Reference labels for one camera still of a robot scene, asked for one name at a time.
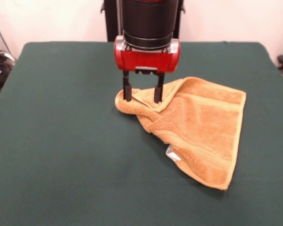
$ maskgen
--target electrical cord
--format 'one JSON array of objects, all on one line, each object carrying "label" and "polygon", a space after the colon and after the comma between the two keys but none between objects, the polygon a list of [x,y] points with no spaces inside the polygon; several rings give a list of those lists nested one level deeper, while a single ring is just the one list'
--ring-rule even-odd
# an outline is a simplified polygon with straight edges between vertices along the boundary
[{"label": "electrical cord", "polygon": [[10,53],[4,52],[4,51],[0,51],[0,54],[3,54],[4,56],[6,56],[7,58],[11,59],[15,63],[17,62],[17,60]]},{"label": "electrical cord", "polygon": [[1,31],[0,31],[0,37],[1,37],[1,39],[2,39],[2,41],[4,43],[4,45],[5,45],[6,49],[8,50],[8,53],[10,54],[10,50],[9,50],[8,45],[6,44],[4,38],[3,38],[2,34],[1,34]]}]

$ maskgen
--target white wall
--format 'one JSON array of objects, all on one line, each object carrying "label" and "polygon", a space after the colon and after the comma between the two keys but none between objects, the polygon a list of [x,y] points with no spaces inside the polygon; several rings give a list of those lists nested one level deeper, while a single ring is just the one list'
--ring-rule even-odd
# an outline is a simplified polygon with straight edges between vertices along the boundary
[{"label": "white wall", "polygon": [[[0,0],[0,29],[16,57],[30,41],[106,41],[102,2]],[[185,0],[185,8],[182,41],[259,41],[272,60],[283,53],[283,0]]]}]

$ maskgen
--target black cylindrical robot wrist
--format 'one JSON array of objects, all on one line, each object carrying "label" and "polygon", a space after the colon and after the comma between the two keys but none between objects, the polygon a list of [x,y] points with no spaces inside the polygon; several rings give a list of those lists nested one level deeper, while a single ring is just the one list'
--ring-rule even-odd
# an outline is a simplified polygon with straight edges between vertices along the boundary
[{"label": "black cylindrical robot wrist", "polygon": [[122,0],[121,5],[124,38],[128,45],[156,50],[170,44],[178,0]]}]

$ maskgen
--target towel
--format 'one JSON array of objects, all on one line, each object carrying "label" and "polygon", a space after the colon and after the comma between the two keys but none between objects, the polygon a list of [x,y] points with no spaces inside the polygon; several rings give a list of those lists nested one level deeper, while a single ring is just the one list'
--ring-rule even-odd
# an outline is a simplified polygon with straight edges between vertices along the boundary
[{"label": "towel", "polygon": [[177,167],[205,186],[227,190],[237,160],[246,93],[200,78],[164,85],[163,102],[154,89],[133,89],[132,101],[115,99],[125,114],[137,116],[143,128],[170,144]]}]

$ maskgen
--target black cable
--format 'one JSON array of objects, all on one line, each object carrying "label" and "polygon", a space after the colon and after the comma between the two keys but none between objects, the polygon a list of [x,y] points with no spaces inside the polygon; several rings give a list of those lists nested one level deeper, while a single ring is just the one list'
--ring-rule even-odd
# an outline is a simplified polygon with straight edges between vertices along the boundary
[{"label": "black cable", "polygon": [[3,41],[3,43],[4,43],[4,45],[5,45],[6,49],[8,50],[8,53],[11,54],[11,53],[10,53],[10,50],[9,50],[9,48],[8,48],[8,45],[6,44],[4,38],[3,38],[2,34],[1,34],[1,31],[0,31],[0,37],[1,37],[1,39],[2,39],[2,41]]}]

